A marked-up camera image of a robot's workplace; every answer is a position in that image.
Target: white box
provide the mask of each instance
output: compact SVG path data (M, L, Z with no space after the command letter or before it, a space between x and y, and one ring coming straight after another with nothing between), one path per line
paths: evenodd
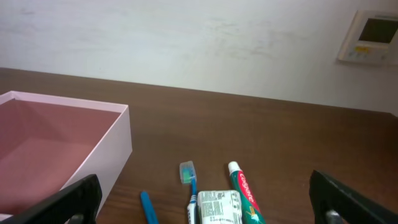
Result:
M101 210L131 152L128 105L0 95L0 213L20 213L89 174L101 184Z

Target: red label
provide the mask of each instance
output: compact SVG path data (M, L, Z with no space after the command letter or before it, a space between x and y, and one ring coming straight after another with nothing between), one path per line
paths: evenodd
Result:
M238 183L239 183L239 188L242 190L244 197L246 197L246 199L258 212L260 212L260 208L257 205L257 202L250 191L249 184L246 182L246 178L241 170L238 172Z

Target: wrapped soap bar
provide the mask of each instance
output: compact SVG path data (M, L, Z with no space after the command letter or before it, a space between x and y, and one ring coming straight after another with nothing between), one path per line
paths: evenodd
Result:
M241 197L236 190L211 190L198 194L201 224L242 224Z

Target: yellow button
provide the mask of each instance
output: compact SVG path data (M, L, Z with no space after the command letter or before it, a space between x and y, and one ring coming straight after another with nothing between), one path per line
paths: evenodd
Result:
M369 47L355 47L356 52L369 53Z

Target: blue pen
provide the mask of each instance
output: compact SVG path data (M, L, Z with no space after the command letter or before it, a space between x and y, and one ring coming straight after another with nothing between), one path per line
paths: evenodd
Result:
M155 210L150 202L147 192L141 192L141 203L142 207L144 208L145 217L147 218L148 224L159 224L156 218Z

